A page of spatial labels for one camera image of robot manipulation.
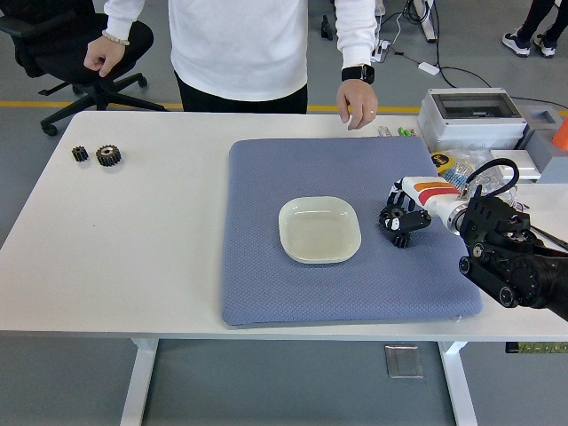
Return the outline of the person's right hand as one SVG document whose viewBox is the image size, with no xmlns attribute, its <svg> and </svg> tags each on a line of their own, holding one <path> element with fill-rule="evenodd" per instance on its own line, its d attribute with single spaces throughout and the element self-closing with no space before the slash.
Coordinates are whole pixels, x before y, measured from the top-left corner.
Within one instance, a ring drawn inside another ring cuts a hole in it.
<svg viewBox="0 0 568 426">
<path fill-rule="evenodd" d="M 122 60 L 125 48 L 123 40 L 102 35 L 88 43 L 83 64 L 89 70 L 97 72 L 100 77 L 106 77 Z"/>
</svg>

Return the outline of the person's left hand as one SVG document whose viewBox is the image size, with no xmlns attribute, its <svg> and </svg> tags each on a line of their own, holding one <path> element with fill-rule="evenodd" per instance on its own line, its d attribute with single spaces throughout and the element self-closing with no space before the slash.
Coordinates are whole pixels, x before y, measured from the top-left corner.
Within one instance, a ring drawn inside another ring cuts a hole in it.
<svg viewBox="0 0 568 426">
<path fill-rule="evenodd" d="M 336 104 L 348 130 L 359 130 L 376 118 L 378 100 L 372 86 L 361 80 L 346 80 L 339 86 Z"/>
</svg>

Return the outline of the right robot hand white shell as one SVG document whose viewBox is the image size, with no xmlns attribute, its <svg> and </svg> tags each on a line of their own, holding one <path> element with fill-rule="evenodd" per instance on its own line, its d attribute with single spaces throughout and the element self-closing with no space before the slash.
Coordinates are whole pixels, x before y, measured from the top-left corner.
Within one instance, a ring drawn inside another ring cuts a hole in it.
<svg viewBox="0 0 568 426">
<path fill-rule="evenodd" d="M 397 236 L 407 236 L 439 217 L 458 235 L 466 208 L 462 193 L 442 177 L 403 177 L 391 187 L 379 223 Z"/>
</svg>

